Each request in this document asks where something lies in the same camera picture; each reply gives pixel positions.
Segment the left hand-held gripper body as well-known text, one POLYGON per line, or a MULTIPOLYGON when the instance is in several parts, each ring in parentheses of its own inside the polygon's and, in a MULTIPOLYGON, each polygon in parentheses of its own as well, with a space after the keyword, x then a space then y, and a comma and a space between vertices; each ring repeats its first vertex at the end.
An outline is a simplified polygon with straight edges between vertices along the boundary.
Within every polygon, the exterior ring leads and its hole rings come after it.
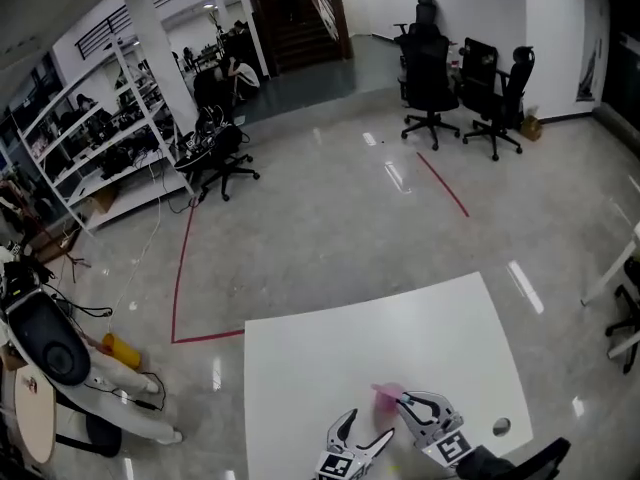
POLYGON ((318 480, 362 479, 371 460, 356 449, 349 449, 344 443, 330 440, 316 464, 314 478, 318 480))

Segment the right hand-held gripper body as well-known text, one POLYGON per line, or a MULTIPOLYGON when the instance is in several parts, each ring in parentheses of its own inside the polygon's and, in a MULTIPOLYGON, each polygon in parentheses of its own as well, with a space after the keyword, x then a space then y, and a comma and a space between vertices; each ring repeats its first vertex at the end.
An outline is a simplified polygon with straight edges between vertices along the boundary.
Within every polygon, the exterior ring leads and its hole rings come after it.
POLYGON ((462 433, 463 424, 458 412, 445 409, 437 418, 417 425, 415 447, 440 466, 453 467, 473 451, 462 433))

